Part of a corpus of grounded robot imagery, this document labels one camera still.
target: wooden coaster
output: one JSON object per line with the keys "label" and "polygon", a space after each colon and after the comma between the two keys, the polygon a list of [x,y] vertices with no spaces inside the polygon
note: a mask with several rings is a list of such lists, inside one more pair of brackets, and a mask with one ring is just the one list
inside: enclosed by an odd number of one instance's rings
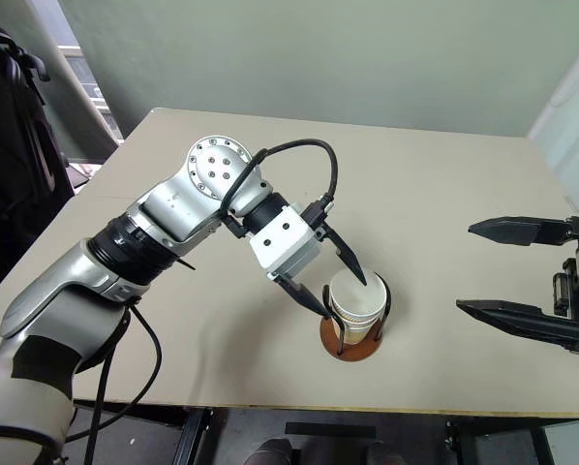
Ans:
{"label": "wooden coaster", "polygon": [[332,319],[321,319],[320,322],[320,338],[326,351],[333,357],[338,358],[343,361],[359,361],[370,356],[376,349],[380,346],[379,341],[375,341],[374,338],[378,334],[378,330],[381,326],[381,320],[377,320],[371,329],[365,336],[365,339],[360,341],[358,344],[344,344],[344,351],[340,356],[337,355],[337,349],[339,348],[339,339],[337,334],[335,334],[335,328],[332,324]]}

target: tabletop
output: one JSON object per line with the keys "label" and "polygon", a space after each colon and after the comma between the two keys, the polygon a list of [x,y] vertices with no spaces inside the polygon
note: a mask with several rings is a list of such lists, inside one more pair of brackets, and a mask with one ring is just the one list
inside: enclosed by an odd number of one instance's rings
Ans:
{"label": "tabletop", "polygon": [[[579,416],[579,356],[505,334],[455,306],[501,298],[552,309],[563,247],[501,245],[467,233],[504,216],[572,214],[554,175],[527,139],[156,108],[71,199],[0,285],[0,319],[12,299],[82,237],[185,162],[192,143],[221,134],[252,153],[288,140],[328,141],[339,185],[328,223],[361,264],[382,275],[393,308],[380,348],[349,363],[320,342],[320,318],[259,268],[246,239],[224,228],[158,277],[139,310],[163,346],[163,366],[143,402],[391,412]],[[262,176],[289,201],[325,190],[323,151],[267,159]],[[325,244],[297,280],[319,294],[343,264]],[[132,320],[119,343],[107,400],[128,402],[154,363]],[[94,398],[100,370],[75,377]]]}

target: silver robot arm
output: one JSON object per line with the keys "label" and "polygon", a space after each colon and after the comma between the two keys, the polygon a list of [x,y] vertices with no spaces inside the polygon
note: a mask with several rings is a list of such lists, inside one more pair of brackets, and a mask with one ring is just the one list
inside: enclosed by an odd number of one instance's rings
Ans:
{"label": "silver robot arm", "polygon": [[[313,142],[305,140],[298,145]],[[318,254],[323,239],[337,245],[364,281],[355,255],[324,222],[332,196],[299,212],[272,192],[256,162],[234,139],[198,140],[176,175],[81,240],[12,302],[0,328],[0,463],[59,457],[73,413],[75,373],[100,363],[119,341],[129,321],[126,304],[222,222],[236,236],[250,236],[268,278],[319,314],[327,311],[292,277]],[[336,160],[334,170],[336,182]]]}

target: white paper cup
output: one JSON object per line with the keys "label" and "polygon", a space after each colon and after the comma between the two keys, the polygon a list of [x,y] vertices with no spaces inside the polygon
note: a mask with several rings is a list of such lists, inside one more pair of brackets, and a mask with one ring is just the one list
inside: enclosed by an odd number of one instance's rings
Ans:
{"label": "white paper cup", "polygon": [[[358,281],[353,273],[344,268],[330,281],[330,304],[346,325],[346,344],[358,344],[371,326],[382,317],[386,305],[386,287],[380,277],[363,268],[367,286]],[[333,320],[339,337],[339,326]]]}

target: white wall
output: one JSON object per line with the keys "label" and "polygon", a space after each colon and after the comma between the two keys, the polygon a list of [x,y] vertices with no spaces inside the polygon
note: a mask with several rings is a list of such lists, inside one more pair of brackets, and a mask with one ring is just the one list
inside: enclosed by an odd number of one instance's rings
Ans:
{"label": "white wall", "polygon": [[529,133],[579,209],[579,58]]}
{"label": "white wall", "polygon": [[579,0],[60,0],[123,134],[154,107],[524,136]]}

